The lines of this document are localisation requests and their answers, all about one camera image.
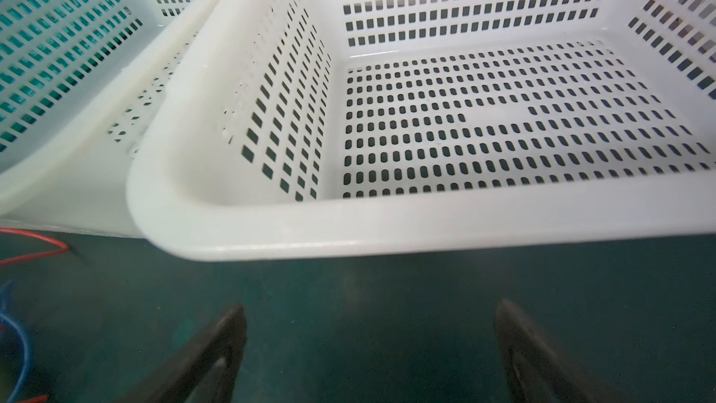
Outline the white perforated basket right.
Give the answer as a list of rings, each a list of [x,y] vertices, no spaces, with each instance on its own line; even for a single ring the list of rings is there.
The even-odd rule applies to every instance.
[[[127,183],[201,261],[715,229],[715,0],[218,0]]]

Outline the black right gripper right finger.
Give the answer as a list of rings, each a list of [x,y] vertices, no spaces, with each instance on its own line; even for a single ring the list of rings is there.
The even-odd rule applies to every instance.
[[[495,313],[495,331],[514,402],[600,402],[602,390],[510,300]]]

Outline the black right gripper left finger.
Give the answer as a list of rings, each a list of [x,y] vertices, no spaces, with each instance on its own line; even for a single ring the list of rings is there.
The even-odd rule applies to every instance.
[[[120,402],[229,402],[244,358],[247,321],[234,304]]]

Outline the white perforated basket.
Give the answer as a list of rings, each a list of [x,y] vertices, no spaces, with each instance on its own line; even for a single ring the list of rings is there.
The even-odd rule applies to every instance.
[[[127,183],[201,261],[715,229],[715,0],[218,0]]]
[[[1,224],[138,237],[125,190],[218,0],[1,0]]]

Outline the white perforated basket middle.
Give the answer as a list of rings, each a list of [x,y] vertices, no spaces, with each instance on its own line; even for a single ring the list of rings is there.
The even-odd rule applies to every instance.
[[[1,224],[138,237],[125,190],[218,0],[1,0]]]

